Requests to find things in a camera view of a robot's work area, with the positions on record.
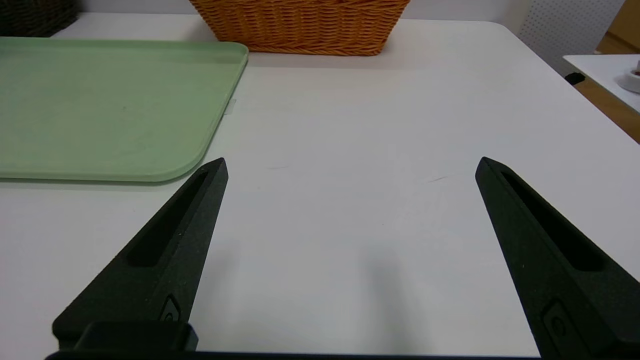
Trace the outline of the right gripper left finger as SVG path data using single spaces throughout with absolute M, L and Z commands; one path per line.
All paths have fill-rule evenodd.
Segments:
M 60 353 L 185 353 L 226 191 L 224 158 L 200 166 L 53 321 Z

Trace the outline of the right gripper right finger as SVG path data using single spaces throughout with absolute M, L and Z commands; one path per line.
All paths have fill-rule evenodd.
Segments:
M 505 164 L 475 180 L 542 357 L 638 357 L 640 285 Z

